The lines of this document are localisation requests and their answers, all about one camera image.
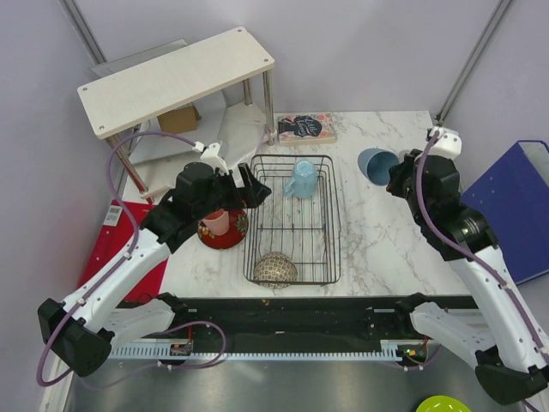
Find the light blue mug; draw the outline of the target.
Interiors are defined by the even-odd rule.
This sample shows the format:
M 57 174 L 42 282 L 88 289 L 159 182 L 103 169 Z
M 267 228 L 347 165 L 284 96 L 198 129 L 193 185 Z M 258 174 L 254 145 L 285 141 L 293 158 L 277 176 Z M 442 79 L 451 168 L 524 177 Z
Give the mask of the light blue mug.
M 299 161 L 294 165 L 291 178 L 284 186 L 285 196 L 294 196 L 299 199 L 312 197 L 317 190 L 317 169 L 307 160 Z

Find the red floral plate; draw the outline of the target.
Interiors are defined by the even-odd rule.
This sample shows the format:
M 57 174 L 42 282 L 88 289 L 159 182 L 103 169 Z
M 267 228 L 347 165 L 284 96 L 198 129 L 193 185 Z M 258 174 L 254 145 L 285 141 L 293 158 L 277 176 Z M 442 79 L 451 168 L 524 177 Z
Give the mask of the red floral plate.
M 229 227 L 223 235 L 215 235 L 200 222 L 197 229 L 198 238 L 207 247 L 215 250 L 227 250 L 241 243 L 249 228 L 248 215 L 243 209 L 228 212 Z

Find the blue tumbler cup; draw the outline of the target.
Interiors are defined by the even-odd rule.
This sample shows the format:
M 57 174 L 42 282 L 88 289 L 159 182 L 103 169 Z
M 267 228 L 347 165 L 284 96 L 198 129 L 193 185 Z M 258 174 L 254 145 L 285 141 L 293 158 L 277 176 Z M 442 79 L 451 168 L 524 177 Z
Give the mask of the blue tumbler cup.
M 388 150 L 368 148 L 358 157 L 359 170 L 374 185 L 386 186 L 390 181 L 389 169 L 399 163 L 398 156 Z

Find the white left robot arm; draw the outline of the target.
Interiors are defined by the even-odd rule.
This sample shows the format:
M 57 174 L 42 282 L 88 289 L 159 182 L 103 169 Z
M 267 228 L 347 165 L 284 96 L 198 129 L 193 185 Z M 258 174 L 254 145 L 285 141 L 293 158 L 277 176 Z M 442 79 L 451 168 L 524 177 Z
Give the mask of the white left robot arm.
M 141 337 L 165 332 L 182 336 L 188 328 L 184 312 L 160 298 L 117 312 L 123 298 L 186 240 L 197 233 L 199 221 L 222 209 L 255 209 L 271 193 L 241 163 L 244 182 L 237 186 L 231 173 L 192 162 L 177 176 L 176 185 L 151 209 L 125 246 L 89 281 L 57 302 L 45 300 L 38 319 L 45 351 L 53 352 L 77 376 L 97 371 L 114 348 Z

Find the pink tumbler cup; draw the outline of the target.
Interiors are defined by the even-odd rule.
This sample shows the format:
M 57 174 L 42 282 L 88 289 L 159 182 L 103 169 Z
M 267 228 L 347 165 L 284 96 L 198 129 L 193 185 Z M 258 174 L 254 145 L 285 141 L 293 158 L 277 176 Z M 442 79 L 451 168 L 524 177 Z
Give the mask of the pink tumbler cup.
M 219 209 L 203 218 L 202 223 L 211 234 L 221 236 L 229 230 L 229 214 L 224 209 Z

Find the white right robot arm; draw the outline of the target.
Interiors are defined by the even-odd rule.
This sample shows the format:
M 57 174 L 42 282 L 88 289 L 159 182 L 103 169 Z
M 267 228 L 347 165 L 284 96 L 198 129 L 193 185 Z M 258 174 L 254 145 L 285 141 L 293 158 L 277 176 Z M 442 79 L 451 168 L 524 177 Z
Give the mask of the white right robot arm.
M 416 293 L 398 302 L 395 332 L 440 343 L 473 368 L 480 386 L 501 405 L 547 390 L 548 335 L 511 279 L 486 218 L 461 202 L 452 158 L 407 151 L 389 169 L 387 191 L 407 201 L 427 243 L 462 280 L 488 327 L 481 332 Z

